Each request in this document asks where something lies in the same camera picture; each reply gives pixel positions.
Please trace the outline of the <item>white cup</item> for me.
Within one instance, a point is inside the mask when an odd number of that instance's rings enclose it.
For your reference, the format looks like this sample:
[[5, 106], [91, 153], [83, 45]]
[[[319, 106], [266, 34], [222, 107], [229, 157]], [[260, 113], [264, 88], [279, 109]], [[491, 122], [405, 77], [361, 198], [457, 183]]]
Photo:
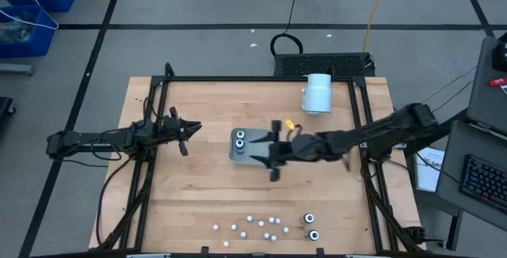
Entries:
[[331, 112], [333, 90], [329, 74], [308, 74], [302, 89], [301, 108], [310, 115]]

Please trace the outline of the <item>dark gray desk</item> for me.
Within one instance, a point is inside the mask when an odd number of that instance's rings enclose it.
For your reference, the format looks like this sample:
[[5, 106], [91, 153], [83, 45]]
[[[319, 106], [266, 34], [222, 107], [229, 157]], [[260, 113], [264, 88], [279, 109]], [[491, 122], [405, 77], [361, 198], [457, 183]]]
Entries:
[[482, 41], [471, 97], [467, 109], [469, 119], [507, 136], [507, 93], [490, 82], [507, 78], [507, 70], [494, 68], [494, 50], [506, 44], [488, 36]]

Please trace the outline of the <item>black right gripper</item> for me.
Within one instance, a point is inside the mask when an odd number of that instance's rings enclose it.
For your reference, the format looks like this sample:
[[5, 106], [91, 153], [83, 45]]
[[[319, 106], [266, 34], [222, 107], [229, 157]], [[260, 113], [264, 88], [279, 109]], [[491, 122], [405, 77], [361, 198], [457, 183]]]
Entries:
[[270, 181], [280, 179], [280, 167], [287, 161], [317, 161], [318, 149], [322, 140], [314, 135], [297, 135], [291, 141], [280, 141], [281, 122], [272, 121], [272, 131], [265, 136], [251, 140], [251, 143], [272, 142], [269, 145], [269, 156], [250, 155], [255, 161], [262, 163], [270, 171]]

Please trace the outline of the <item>white plastic handled bin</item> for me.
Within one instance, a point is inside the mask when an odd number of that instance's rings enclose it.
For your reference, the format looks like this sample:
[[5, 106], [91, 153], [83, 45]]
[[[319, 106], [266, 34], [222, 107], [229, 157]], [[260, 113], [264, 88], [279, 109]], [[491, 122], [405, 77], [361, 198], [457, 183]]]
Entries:
[[[245, 145], [241, 150], [235, 148], [237, 131], [245, 132], [245, 138], [243, 139]], [[268, 157], [270, 142], [251, 143], [250, 141], [265, 136], [267, 132], [268, 130], [257, 128], [240, 127], [232, 129], [229, 143], [229, 158], [237, 165], [255, 165], [265, 167], [259, 161], [252, 159], [250, 155]]]

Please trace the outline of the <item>black keyboard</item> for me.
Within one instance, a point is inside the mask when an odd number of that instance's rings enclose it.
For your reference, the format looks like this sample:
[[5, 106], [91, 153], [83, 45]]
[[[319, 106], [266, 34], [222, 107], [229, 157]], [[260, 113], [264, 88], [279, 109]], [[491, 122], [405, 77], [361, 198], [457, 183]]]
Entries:
[[459, 191], [507, 215], [507, 169], [467, 154]]

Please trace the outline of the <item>black power adapter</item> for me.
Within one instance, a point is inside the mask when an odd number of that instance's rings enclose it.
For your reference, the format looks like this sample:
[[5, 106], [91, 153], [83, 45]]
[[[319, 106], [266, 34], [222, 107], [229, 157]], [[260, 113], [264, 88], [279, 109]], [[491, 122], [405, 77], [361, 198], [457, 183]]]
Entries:
[[441, 245], [444, 243], [444, 240], [442, 239], [427, 238], [425, 229], [421, 226], [409, 226], [403, 230], [416, 245], [422, 245], [427, 242], [436, 242]]

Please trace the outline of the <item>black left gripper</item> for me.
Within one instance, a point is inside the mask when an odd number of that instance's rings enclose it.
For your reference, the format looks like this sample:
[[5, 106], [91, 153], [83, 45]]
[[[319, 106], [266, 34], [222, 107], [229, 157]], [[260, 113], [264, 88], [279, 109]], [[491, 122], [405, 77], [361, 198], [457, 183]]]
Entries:
[[182, 156], [188, 156], [189, 152], [186, 142], [202, 128], [200, 121], [184, 121], [177, 113], [177, 109], [170, 107], [170, 114], [163, 116], [158, 131], [158, 143], [167, 144], [169, 142], [178, 143], [178, 148]]

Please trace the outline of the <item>large black monitor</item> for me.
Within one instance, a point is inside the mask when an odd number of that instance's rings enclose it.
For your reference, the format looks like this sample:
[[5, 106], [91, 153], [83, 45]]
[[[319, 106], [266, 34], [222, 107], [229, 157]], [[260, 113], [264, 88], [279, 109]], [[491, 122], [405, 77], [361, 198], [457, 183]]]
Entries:
[[495, 70], [507, 73], [507, 32], [498, 38], [497, 46], [493, 49], [492, 66]]

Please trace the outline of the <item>black mesh computer case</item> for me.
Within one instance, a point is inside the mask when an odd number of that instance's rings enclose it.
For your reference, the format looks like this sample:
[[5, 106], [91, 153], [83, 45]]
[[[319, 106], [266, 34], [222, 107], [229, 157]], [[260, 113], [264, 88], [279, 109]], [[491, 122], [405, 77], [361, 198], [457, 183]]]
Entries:
[[375, 77], [375, 64], [369, 53], [308, 53], [275, 56], [275, 76], [332, 74], [333, 78]]

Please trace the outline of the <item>black cart base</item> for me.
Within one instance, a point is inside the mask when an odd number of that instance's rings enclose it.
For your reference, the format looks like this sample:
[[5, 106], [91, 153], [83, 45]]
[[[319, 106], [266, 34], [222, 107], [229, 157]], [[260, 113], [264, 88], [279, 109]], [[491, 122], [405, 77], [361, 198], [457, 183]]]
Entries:
[[9, 118], [16, 113], [13, 99], [10, 97], [0, 97], [0, 130], [8, 122]]

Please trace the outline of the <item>gray metal bar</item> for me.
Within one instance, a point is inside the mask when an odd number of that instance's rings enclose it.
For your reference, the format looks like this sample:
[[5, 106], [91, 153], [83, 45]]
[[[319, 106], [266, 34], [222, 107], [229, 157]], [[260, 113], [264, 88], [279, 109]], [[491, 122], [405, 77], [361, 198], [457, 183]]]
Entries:
[[24, 74], [34, 75], [35, 70], [28, 64], [0, 63], [0, 74]]

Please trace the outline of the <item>white paper sheet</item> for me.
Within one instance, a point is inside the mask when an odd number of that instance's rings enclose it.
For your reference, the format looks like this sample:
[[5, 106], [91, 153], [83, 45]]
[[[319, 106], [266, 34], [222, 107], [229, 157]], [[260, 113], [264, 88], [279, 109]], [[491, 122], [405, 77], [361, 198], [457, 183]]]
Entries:
[[417, 190], [435, 192], [444, 160], [444, 151], [426, 147], [415, 155], [415, 186]]

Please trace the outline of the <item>gray keyboard shelf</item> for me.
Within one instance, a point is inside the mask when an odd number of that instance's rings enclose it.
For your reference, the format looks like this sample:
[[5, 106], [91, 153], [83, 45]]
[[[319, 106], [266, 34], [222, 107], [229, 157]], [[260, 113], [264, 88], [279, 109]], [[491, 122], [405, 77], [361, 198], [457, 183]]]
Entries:
[[507, 232], [507, 214], [459, 191], [466, 156], [474, 155], [507, 170], [507, 140], [455, 121], [451, 125], [436, 193], [443, 200]]

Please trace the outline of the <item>black aluminium table frame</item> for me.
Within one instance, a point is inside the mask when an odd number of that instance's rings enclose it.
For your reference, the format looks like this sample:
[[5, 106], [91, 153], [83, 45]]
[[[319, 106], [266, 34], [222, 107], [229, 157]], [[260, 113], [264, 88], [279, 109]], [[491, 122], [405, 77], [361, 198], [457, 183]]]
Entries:
[[[166, 88], [153, 77], [131, 78], [125, 89], [120, 126], [140, 120], [143, 99], [154, 94], [158, 112], [175, 107], [202, 128], [189, 140], [188, 156], [178, 146], [160, 146], [151, 163], [114, 161], [102, 200], [101, 232], [110, 234], [147, 173], [153, 177], [144, 203], [116, 243], [117, 249], [210, 254], [370, 255], [393, 245], [391, 228], [369, 200], [368, 172], [359, 150], [349, 165], [340, 162], [291, 162], [277, 182], [264, 167], [237, 165], [228, 157], [231, 130], [267, 128], [273, 120], [290, 119], [306, 132], [351, 129], [392, 112], [384, 78], [364, 85], [334, 82], [330, 113], [306, 114], [300, 106], [305, 78], [174, 77]], [[314, 222], [304, 225], [303, 214]], [[247, 216], [253, 216], [248, 222]], [[280, 218], [281, 224], [269, 218]], [[213, 226], [219, 225], [217, 231]], [[306, 239], [317, 230], [317, 241]], [[246, 238], [240, 233], [246, 232]], [[276, 241], [263, 234], [277, 236]]]

